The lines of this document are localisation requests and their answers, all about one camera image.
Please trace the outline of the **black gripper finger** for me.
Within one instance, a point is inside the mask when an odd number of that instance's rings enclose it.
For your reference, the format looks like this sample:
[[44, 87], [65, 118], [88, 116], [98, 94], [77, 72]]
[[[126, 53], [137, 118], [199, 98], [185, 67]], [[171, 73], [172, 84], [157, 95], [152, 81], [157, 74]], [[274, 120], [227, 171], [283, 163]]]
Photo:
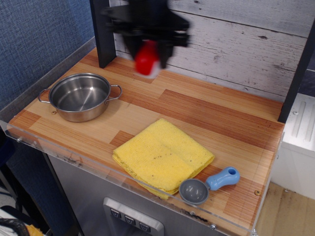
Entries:
[[159, 41], [157, 43], [157, 51], [159, 55], [160, 66], [162, 69], [166, 68], [167, 61], [173, 55], [174, 44], [169, 41]]
[[139, 35], [123, 35], [124, 43], [133, 59], [143, 45], [144, 38]]

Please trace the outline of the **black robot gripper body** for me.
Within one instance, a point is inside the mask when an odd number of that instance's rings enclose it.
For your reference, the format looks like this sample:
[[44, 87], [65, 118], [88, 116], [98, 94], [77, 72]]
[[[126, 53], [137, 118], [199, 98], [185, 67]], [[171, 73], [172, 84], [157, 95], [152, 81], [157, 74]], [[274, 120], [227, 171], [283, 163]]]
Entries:
[[182, 47], [189, 42], [189, 21], [171, 11], [166, 0], [129, 0], [103, 9], [102, 15], [111, 19], [109, 28], [123, 36]]

